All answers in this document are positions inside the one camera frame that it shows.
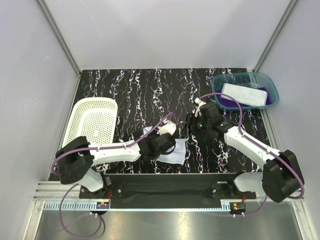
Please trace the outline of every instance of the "black marble tabletop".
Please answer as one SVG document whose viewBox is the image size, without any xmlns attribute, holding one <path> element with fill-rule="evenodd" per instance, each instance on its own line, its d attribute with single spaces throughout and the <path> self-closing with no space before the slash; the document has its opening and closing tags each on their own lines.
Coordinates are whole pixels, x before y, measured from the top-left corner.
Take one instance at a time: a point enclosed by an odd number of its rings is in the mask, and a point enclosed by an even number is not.
<svg viewBox="0 0 320 240">
<path fill-rule="evenodd" d="M 186 114 L 195 111 L 195 98 L 212 92 L 211 80 L 218 74 L 246 72 L 245 68 L 193 69 L 98 69 L 82 71 L 74 103 L 88 97 L 115 99 L 118 104 L 117 126 L 113 142 L 128 141 L 142 134 L 144 127 L 155 125 L 174 112 L 179 137 Z M 226 119 L 239 120 L 238 112 L 225 112 Z M 261 114 L 245 111 L 245 130 L 269 144 Z M 150 162 L 113 162 L 96 167 L 105 174 L 152 173 L 235 173 L 256 172 L 259 168 L 249 158 L 218 139 L 187 137 L 184 165 Z"/>
</svg>

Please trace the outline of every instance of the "white wall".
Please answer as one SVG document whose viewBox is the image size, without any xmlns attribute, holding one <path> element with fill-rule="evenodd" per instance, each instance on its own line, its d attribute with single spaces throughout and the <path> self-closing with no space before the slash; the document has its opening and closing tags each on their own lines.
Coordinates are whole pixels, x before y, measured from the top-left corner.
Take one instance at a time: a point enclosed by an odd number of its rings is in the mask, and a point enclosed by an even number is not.
<svg viewBox="0 0 320 240">
<path fill-rule="evenodd" d="M 45 2 L 82 69 L 252 69 L 289 0 Z"/>
<path fill-rule="evenodd" d="M 305 200 L 320 238 L 320 1 L 301 0 L 261 72 L 280 101 L 268 111 L 282 150 L 292 150 L 305 180 Z"/>
<path fill-rule="evenodd" d="M 0 235 L 18 240 L 76 75 L 35 0 L 2 0 L 0 22 Z"/>
</svg>

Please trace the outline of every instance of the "white cloth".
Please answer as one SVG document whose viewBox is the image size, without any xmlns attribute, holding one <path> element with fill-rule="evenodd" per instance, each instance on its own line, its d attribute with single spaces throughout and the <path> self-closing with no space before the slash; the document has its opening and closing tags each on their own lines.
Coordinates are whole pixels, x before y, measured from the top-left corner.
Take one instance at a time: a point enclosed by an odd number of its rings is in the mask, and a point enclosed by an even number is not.
<svg viewBox="0 0 320 240">
<path fill-rule="evenodd" d="M 152 126 L 145 127 L 143 129 L 143 134 L 146 134 Z M 175 149 L 172 153 L 168 155 L 160 155 L 157 161 L 167 163 L 167 164 L 181 164 L 185 163 L 186 159 L 186 140 L 182 138 L 177 138 L 175 140 Z"/>
<path fill-rule="evenodd" d="M 227 94 L 230 97 L 233 97 L 241 104 L 249 106 L 264 106 L 266 105 L 268 93 L 260 89 L 238 86 L 229 83 L 223 85 L 222 91 L 223 94 Z M 221 95 L 222 99 L 230 98 Z"/>
</svg>

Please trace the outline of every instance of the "blue basket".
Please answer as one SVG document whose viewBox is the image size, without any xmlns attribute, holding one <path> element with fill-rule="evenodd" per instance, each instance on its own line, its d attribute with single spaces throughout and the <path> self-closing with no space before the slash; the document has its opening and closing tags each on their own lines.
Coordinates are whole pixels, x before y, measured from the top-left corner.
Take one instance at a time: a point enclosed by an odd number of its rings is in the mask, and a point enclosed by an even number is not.
<svg viewBox="0 0 320 240">
<path fill-rule="evenodd" d="M 268 92 L 267 104 L 262 106 L 246 106 L 242 105 L 243 110 L 266 109 L 276 105 L 279 102 L 279 94 L 274 82 L 266 74 L 261 72 L 240 72 L 232 74 L 220 74 L 215 76 L 212 81 L 212 91 L 221 93 L 224 84 L 233 84 L 253 89 L 262 89 Z M 226 106 L 222 103 L 222 99 L 214 95 L 216 104 L 224 111 L 239 111 L 238 107 Z"/>
</svg>

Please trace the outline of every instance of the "white basket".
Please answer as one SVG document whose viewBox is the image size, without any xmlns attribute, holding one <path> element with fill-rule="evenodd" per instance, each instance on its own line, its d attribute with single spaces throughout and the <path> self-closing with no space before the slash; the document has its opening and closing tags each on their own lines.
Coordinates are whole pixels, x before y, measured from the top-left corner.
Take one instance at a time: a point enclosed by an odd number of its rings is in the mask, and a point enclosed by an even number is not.
<svg viewBox="0 0 320 240">
<path fill-rule="evenodd" d="M 66 128 L 62 147 L 79 136 L 89 143 L 110 144 L 113 141 L 118 105 L 106 97 L 88 97 L 78 101 Z"/>
</svg>

